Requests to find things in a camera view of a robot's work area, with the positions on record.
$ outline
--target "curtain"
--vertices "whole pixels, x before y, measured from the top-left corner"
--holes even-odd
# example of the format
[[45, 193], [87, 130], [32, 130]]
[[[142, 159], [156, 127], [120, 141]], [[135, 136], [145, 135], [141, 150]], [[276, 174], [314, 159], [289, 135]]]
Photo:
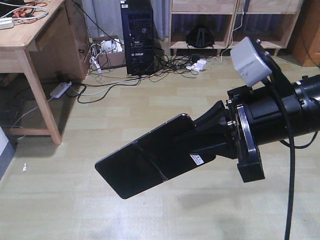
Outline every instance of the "curtain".
[[[151, 0], [156, 37], [169, 36], [170, 0]], [[120, 0], [82, 0], [84, 11], [109, 35], [123, 38]], [[87, 17], [86, 23], [91, 38], [104, 33]]]

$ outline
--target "small white object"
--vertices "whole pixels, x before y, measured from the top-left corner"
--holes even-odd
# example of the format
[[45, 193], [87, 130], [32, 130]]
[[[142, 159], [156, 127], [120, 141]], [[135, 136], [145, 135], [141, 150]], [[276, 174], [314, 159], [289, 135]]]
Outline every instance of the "small white object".
[[200, 72], [204, 69], [204, 66], [206, 65], [207, 61], [204, 60], [204, 59], [199, 59], [196, 63], [194, 63], [193, 65], [191, 66], [186, 66], [186, 69], [189, 69], [189, 70], [194, 70], [194, 71], [197, 71], [197, 72]]
[[66, 82], [61, 82], [58, 86], [56, 86], [55, 89], [53, 89], [52, 92], [50, 92], [50, 96], [58, 99], [61, 97], [62, 94], [65, 93], [65, 91], [67, 91], [67, 89], [71, 86], [71, 82], [66, 83]]
[[10, 29], [13, 28], [15, 25], [12, 17], [4, 17], [0, 18], [0, 30], [1, 29]]
[[199, 59], [197, 62], [196, 62], [196, 68], [197, 69], [200, 69], [200, 71], [202, 71], [205, 67], [205, 65], [207, 64], [207, 61], [204, 60], [204, 59]]
[[190, 157], [198, 166], [205, 163], [199, 154], [190, 154]]
[[235, 45], [230, 54], [234, 69], [249, 87], [272, 74], [247, 36]]

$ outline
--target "power adapter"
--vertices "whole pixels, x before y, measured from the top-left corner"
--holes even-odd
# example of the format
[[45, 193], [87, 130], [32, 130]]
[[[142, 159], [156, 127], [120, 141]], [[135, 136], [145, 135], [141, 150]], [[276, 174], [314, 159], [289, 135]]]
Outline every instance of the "power adapter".
[[13, 28], [15, 25], [12, 17], [4, 17], [0, 18], [0, 30], [1, 29], [10, 29]]
[[55, 89], [53, 89], [52, 92], [50, 92], [50, 96], [55, 99], [60, 98], [61, 95], [64, 94], [65, 91], [67, 91], [67, 89], [71, 86], [71, 84], [71, 82], [61, 82], [58, 86], [55, 87]]

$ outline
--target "wooden floor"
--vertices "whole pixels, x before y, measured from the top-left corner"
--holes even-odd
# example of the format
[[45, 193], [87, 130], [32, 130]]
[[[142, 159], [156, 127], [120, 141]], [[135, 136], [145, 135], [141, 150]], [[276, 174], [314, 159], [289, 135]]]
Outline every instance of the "wooden floor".
[[[319, 73], [275, 58], [290, 81]], [[110, 83], [126, 69], [88, 76]], [[115, 87], [91, 104], [54, 99], [58, 118], [68, 115], [63, 143], [25, 137], [0, 181], [1, 240], [280, 240], [284, 238], [289, 149], [260, 147], [266, 179], [243, 183], [237, 160], [217, 157], [144, 193], [123, 200], [95, 171], [101, 158], [178, 115], [195, 119], [227, 90], [243, 85], [230, 57], [213, 62], [196, 78], [170, 74], [158, 82]], [[97, 92], [92, 89], [86, 94]], [[93, 101], [98, 96], [81, 98]], [[37, 111], [24, 124], [39, 125]], [[310, 140], [298, 137], [296, 144]], [[296, 192], [291, 240], [320, 239], [320, 138], [296, 151]]]

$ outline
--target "power strip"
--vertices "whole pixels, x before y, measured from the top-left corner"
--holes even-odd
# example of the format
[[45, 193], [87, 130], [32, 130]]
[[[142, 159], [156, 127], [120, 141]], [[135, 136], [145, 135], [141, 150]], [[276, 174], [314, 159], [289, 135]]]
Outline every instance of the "power strip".
[[69, 83], [61, 82], [58, 86], [55, 87], [55, 89], [53, 89], [52, 92], [50, 92], [50, 96], [55, 99], [60, 98], [61, 95], [64, 94], [68, 88], [70, 88], [71, 84], [72, 84], [71, 82]]

